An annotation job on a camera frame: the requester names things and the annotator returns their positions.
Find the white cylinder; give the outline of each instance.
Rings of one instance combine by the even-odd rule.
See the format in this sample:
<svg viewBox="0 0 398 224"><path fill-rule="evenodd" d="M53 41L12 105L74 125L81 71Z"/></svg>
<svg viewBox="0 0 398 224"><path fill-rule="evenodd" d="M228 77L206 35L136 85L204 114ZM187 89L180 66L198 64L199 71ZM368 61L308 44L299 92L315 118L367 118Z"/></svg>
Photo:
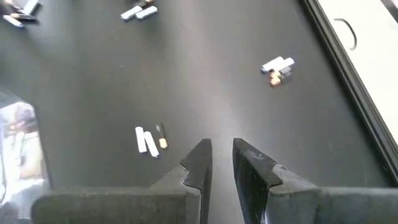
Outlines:
<svg viewBox="0 0 398 224"><path fill-rule="evenodd" d="M147 146L145 145L144 128L136 127L138 151L140 153L147 151Z"/></svg>

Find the white chalk stick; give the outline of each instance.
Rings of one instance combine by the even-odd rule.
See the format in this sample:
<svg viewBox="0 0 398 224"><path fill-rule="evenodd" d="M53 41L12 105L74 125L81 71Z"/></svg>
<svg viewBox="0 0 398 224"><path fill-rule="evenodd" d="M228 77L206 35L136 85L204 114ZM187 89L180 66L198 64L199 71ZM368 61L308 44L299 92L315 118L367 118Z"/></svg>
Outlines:
<svg viewBox="0 0 398 224"><path fill-rule="evenodd" d="M136 127L138 151L140 153L147 151L147 146L145 145L144 129L142 127Z"/></svg>
<svg viewBox="0 0 398 224"><path fill-rule="evenodd" d="M153 157L157 157L159 155L159 151L157 150L154 138L149 131L144 132L145 141L148 145L149 152Z"/></svg>

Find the small object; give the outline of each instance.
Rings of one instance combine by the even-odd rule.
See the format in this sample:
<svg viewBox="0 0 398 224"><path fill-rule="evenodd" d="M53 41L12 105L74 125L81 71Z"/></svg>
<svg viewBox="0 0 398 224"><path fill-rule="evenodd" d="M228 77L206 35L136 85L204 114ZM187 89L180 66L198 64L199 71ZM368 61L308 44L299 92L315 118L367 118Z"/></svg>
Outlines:
<svg viewBox="0 0 398 224"><path fill-rule="evenodd" d="M138 151L140 153L147 151L147 146L145 145L144 129L142 127L136 127Z"/></svg>
<svg viewBox="0 0 398 224"><path fill-rule="evenodd" d="M158 12L157 8L155 6L151 6L145 10L138 12L136 14L136 18L139 20L143 20L143 19L147 18L148 16L155 14L156 12Z"/></svg>
<svg viewBox="0 0 398 224"><path fill-rule="evenodd" d="M157 131L159 132L159 145L162 149L167 149L169 146L167 144L166 135L164 133L164 125L159 124L156 126Z"/></svg>
<svg viewBox="0 0 398 224"><path fill-rule="evenodd" d="M18 20L14 19L12 16L3 15L2 18L5 19L6 21L8 21L9 23L11 23L12 25L20 28L20 29L25 28L25 26L21 22L19 22Z"/></svg>
<svg viewBox="0 0 398 224"><path fill-rule="evenodd" d="M18 20L26 20L26 21L35 21L36 20L36 17L28 15L28 14L22 14L22 13L11 13L10 16L13 17L14 19L18 19Z"/></svg>
<svg viewBox="0 0 398 224"><path fill-rule="evenodd" d="M137 12L140 12L140 11L142 11L142 8L140 6L134 6L132 9L121 14L120 18L122 18L122 20L124 20L124 21L128 21L133 16L135 16L137 14Z"/></svg>
<svg viewBox="0 0 398 224"><path fill-rule="evenodd" d="M29 0L26 3L26 5L25 5L24 9L22 10L22 12L24 14L31 15L36 10L38 5L39 5L39 1L38 0Z"/></svg>
<svg viewBox="0 0 398 224"><path fill-rule="evenodd" d="M261 67L261 71L269 74L269 84L274 87L280 85L283 80L291 75L294 60L277 57Z"/></svg>
<svg viewBox="0 0 398 224"><path fill-rule="evenodd" d="M144 132L145 136L145 141L147 142L149 152L152 157L157 157L159 155L159 151L157 150L157 147L155 145L154 138L152 137L152 134L149 131Z"/></svg>

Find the dark tabletop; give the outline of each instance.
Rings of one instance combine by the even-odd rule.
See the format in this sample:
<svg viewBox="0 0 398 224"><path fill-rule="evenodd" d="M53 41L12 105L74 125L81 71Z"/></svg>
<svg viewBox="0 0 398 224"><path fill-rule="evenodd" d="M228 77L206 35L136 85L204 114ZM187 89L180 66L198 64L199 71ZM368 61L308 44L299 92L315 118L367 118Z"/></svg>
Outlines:
<svg viewBox="0 0 398 224"><path fill-rule="evenodd" d="M318 185L389 181L295 0L167 0L123 22L131 1L41 0L40 24L0 22L0 82L37 110L53 187L148 186L213 141L210 223L242 223L233 138ZM263 63L292 57L270 88ZM140 155L134 128L170 148Z"/></svg>

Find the white eraser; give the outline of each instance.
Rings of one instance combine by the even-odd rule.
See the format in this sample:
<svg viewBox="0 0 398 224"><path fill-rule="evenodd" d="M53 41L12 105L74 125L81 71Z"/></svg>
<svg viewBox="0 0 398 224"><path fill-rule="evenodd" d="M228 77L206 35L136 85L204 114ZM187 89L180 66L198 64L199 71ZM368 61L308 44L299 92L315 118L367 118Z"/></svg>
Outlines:
<svg viewBox="0 0 398 224"><path fill-rule="evenodd" d="M2 18L5 19L6 21L8 21L9 23L11 23L12 25L18 27L18 28L23 29L25 27L21 22L19 22L18 20L16 20L12 16L3 15Z"/></svg>
<svg viewBox="0 0 398 224"><path fill-rule="evenodd" d="M138 151L140 153L147 151L147 146L145 145L144 129L142 127L136 127Z"/></svg>
<svg viewBox="0 0 398 224"><path fill-rule="evenodd" d="M294 60L291 59L291 58L287 58L284 61L282 61L281 63L275 65L273 69L275 71L280 71L280 70L282 70L284 68L287 68L287 67L290 67L292 65L294 65Z"/></svg>
<svg viewBox="0 0 398 224"><path fill-rule="evenodd" d="M142 10L141 12L138 12L136 14L136 18L141 20L145 19L147 16L150 16L152 14L155 14L157 12L157 8L155 6L148 7L145 10Z"/></svg>
<svg viewBox="0 0 398 224"><path fill-rule="evenodd" d="M38 5L39 5L38 0L29 0L22 11L24 14L31 15L35 11Z"/></svg>
<svg viewBox="0 0 398 224"><path fill-rule="evenodd" d="M275 67L277 64L279 64L279 63L281 63L281 62L283 62L283 61L284 61L284 59L283 59L281 56L279 56L279 57L277 57L277 58L271 60L270 62L264 64L264 65L261 67L261 70L262 70L263 72L265 72L265 73L270 72L272 69L274 69L274 67Z"/></svg>
<svg viewBox="0 0 398 224"><path fill-rule="evenodd" d="M123 14L120 15L120 18L124 21L128 21L131 19L134 15L137 14L137 12L142 11L142 8L140 6L135 6L132 9L128 10L127 12L124 12Z"/></svg>
<svg viewBox="0 0 398 224"><path fill-rule="evenodd" d="M153 157L157 157L159 155L159 151L157 150L157 147L155 145L154 138L152 137L152 134L149 131L144 132L145 136L145 141L147 142L149 152Z"/></svg>

